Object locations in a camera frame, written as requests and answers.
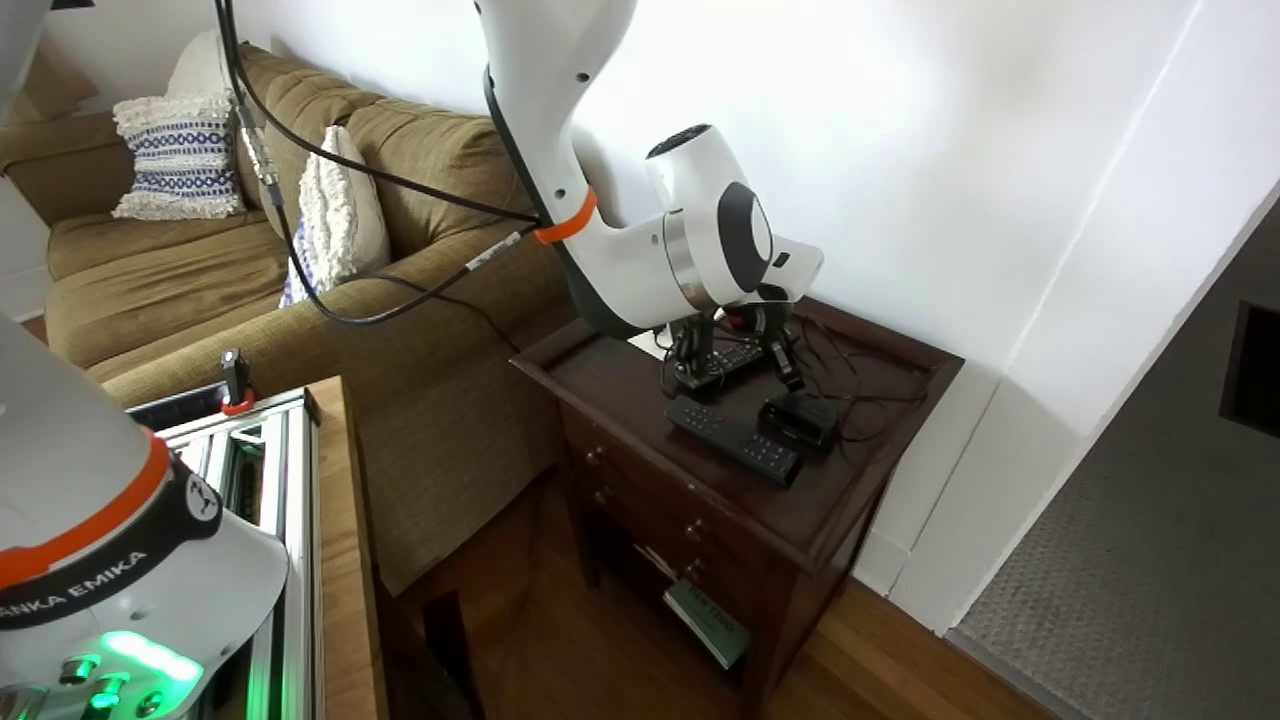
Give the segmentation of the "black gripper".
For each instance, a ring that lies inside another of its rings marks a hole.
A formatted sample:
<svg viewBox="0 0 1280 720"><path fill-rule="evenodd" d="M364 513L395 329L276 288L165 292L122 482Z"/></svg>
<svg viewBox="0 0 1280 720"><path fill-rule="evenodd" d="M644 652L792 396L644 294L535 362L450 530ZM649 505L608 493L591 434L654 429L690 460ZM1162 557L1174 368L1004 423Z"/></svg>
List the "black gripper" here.
<svg viewBox="0 0 1280 720"><path fill-rule="evenodd" d="M683 385L696 385L708 370L708 347L717 341L756 341L771 354L771 368L787 393L803 388L803 370L792 354L787 307L783 302L732 302L701 312L672 329L672 359Z"/></svg>

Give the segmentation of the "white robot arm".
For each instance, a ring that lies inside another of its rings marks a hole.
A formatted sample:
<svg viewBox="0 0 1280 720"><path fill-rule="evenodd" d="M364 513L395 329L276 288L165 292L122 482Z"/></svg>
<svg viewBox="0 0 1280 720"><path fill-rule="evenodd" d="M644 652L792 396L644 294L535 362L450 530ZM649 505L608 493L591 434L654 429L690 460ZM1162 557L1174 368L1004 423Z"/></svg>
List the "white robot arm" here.
<svg viewBox="0 0 1280 720"><path fill-rule="evenodd" d="M535 239L562 254L577 312L608 334L694 331L675 354L696 370L706 329L726 307L756 312L756 343L787 393L801 368L783 331L825 254L782 239L727 140L694 125L649 148L660 213L619 224L608 153L577 125L608 66L636 0L475 0L486 25L486 100L535 200Z"/></svg>

